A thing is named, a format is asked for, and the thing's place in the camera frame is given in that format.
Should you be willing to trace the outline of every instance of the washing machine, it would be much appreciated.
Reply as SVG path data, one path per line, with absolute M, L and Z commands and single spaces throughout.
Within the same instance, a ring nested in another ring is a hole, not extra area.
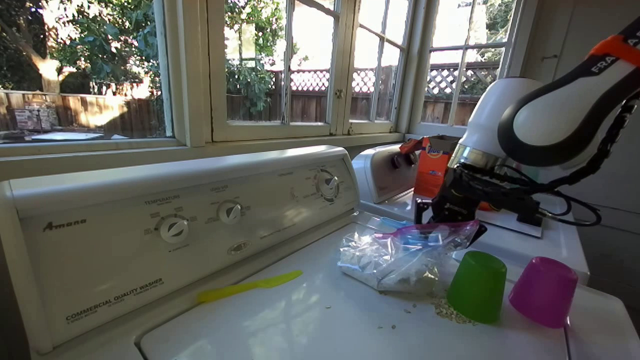
M 419 152 L 405 156 L 400 153 L 400 145 L 374 147 L 353 159 L 360 190 L 358 208 L 400 222 L 398 226 L 413 223 L 416 198 L 429 200 L 413 193 Z M 564 202 L 558 198 L 548 195 L 536 198 L 547 210 L 556 213 L 564 210 Z M 501 258 L 507 266 L 513 266 L 514 274 L 534 256 L 546 256 L 567 264 L 578 274 L 581 284 L 587 283 L 589 267 L 574 226 L 544 219 L 542 226 L 536 227 L 517 221 L 517 216 L 506 210 L 478 211 L 476 216 L 488 230 L 472 248 Z M 429 217 L 431 210 L 425 212 L 422 220 L 426 222 Z M 571 214 L 566 218 L 573 220 Z M 456 258 L 464 253 L 458 252 Z
M 563 329 L 504 299 L 500 322 L 454 323 L 337 267 L 343 237 L 393 230 L 357 211 L 329 146 L 0 183 L 0 239 L 29 355 L 41 360 L 631 359 L 622 303 L 579 286 Z M 450 261 L 447 266 L 457 266 Z M 199 304 L 204 290 L 301 270 Z M 505 296 L 513 287 L 508 280 Z

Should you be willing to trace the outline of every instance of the windowsill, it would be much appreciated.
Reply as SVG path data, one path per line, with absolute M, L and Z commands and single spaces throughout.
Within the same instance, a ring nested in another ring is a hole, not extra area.
M 292 149 L 313 145 L 351 147 L 387 142 L 402 142 L 403 140 L 404 134 L 402 133 L 379 133 L 351 136 L 319 136 L 276 140 L 216 142 L 208 143 L 203 147 L 175 146 L 61 154 L 37 154 L 32 156 L 7 156 L 0 157 L 0 181 L 20 177 L 100 170 L 104 168 L 130 167 L 151 163 L 164 163 L 200 158 L 213 158 L 217 156 Z

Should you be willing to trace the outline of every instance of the tree trunk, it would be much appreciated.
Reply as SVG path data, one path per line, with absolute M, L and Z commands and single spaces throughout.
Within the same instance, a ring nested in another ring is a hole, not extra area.
M 60 93 L 60 79 L 58 77 L 58 65 L 60 62 L 53 59 L 43 59 L 37 64 L 38 71 L 42 75 L 42 91 L 54 94 Z

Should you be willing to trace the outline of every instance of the plastic bag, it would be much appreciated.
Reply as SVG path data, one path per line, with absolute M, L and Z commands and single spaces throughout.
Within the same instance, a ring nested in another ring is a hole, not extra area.
M 478 227 L 475 220 L 351 233 L 342 239 L 338 267 L 378 291 L 433 293 L 449 254 L 467 248 Z

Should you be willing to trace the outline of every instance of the washer control panel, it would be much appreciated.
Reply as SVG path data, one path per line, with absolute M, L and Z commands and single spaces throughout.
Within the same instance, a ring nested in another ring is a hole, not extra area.
M 225 180 L 22 218 L 53 342 L 354 209 L 351 163 L 331 151 L 251 175 L 267 167 L 230 162 Z

